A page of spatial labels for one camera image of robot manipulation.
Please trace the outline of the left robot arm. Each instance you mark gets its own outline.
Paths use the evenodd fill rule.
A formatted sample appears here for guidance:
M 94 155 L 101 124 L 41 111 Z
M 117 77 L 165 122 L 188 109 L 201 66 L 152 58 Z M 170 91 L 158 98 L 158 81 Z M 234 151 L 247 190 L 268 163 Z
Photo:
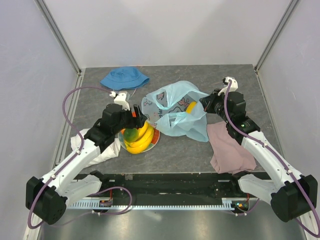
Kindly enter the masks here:
M 77 183 L 72 181 L 89 162 L 114 142 L 121 130 L 141 128 L 146 120 L 147 117 L 137 104 L 133 110 L 124 109 L 116 103 L 108 104 L 101 118 L 80 138 L 80 145 L 72 153 L 41 178 L 33 176 L 27 181 L 25 205 L 29 210 L 28 227 L 35 228 L 31 223 L 32 215 L 53 225 L 73 203 L 93 194 L 106 196 L 110 185 L 100 179 L 97 172 Z

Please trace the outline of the light blue plastic bag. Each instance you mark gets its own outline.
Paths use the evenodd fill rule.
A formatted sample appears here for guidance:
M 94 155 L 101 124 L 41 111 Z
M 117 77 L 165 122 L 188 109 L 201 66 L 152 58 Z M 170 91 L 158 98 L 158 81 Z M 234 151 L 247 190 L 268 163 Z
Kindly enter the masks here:
M 199 102 L 206 96 L 193 83 L 181 80 L 148 93 L 141 101 L 141 111 L 162 134 L 208 142 L 206 112 Z M 193 101 L 197 104 L 188 114 L 186 108 Z

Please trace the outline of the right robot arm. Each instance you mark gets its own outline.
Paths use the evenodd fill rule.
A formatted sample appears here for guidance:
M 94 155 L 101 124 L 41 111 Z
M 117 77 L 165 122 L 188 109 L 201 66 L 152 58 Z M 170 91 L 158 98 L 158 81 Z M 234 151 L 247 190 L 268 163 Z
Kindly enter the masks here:
M 224 94 L 215 89 L 199 101 L 206 113 L 217 114 L 224 120 L 229 136 L 253 155 L 272 180 L 267 182 L 242 171 L 229 184 L 233 196 L 248 193 L 259 198 L 283 222 L 316 208 L 317 180 L 312 175 L 304 176 L 275 150 L 259 126 L 247 116 L 243 94 L 236 91 Z

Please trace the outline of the yellow lemon fruit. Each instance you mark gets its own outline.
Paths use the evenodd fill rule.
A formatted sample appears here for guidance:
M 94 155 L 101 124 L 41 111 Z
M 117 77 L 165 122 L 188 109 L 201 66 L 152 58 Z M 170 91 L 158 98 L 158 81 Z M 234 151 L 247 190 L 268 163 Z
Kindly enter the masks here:
M 197 105 L 197 102 L 196 101 L 192 101 L 188 105 L 188 107 L 186 108 L 185 112 L 188 113 L 188 114 L 191 114 L 196 105 Z

